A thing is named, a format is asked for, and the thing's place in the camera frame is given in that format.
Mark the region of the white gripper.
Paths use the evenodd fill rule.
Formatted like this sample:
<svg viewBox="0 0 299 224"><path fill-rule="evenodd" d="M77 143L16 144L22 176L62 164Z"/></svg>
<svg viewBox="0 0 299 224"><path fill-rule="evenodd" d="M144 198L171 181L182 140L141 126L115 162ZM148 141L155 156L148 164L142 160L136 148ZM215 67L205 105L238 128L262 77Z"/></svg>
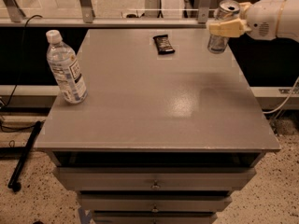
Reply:
<svg viewBox="0 0 299 224"><path fill-rule="evenodd" d="M248 35L256 40L273 40L277 37L278 15L286 0L260 0L240 3L239 18L230 21L213 21L208 25L212 35L240 37Z"/></svg>

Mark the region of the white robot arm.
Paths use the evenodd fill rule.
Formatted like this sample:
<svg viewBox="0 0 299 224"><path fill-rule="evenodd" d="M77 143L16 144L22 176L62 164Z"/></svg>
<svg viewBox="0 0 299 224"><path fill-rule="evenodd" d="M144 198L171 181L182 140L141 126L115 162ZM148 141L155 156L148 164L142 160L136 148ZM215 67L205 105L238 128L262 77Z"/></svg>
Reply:
<svg viewBox="0 0 299 224"><path fill-rule="evenodd" d="M234 38L247 34L255 40L299 41L299 0L260 0L237 5L240 9L235 17L208 25L212 35Z"/></svg>

